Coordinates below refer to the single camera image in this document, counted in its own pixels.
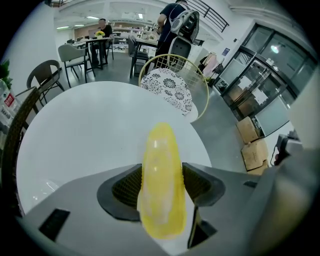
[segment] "dark shirt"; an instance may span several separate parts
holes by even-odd
[[[99,29],[105,33],[104,38],[108,38],[110,37],[110,35],[113,35],[112,27],[110,25],[106,25],[104,29],[101,29],[101,27],[99,27]]]
[[[169,19],[175,19],[176,17],[178,17],[179,14],[183,13],[185,10],[186,9],[178,3],[170,3],[162,10],[162,12],[160,12],[160,14],[164,14],[166,16],[166,22],[163,26],[163,31],[159,38],[159,42],[171,43],[172,40],[175,39],[177,35],[171,33],[171,24]]]

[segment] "glass door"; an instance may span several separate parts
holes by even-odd
[[[286,83],[269,71],[267,77],[260,79],[246,96],[231,107],[231,110],[239,120],[247,116],[253,117],[273,102],[286,87]]]
[[[260,79],[265,79],[268,75],[267,72],[269,72],[269,69],[264,64],[258,60],[254,60],[244,74],[222,95],[224,101],[229,107],[233,106]]]
[[[238,51],[236,56],[226,66],[214,86],[223,93],[234,79],[244,70],[252,59],[252,55],[246,52]]]

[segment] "white round table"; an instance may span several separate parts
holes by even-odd
[[[25,213],[74,179],[143,162],[149,131],[171,125],[182,162],[211,167],[197,132],[161,97],[132,84],[100,81],[61,93],[37,114],[17,159]]]

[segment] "red label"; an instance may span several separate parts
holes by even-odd
[[[15,98],[9,93],[8,97],[5,99],[4,103],[10,107],[12,102],[14,102]]]

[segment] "yellow flowers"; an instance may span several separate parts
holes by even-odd
[[[95,36],[97,37],[97,36],[105,36],[106,34],[105,34],[105,32],[103,32],[103,31],[98,31],[97,33],[95,33]]]

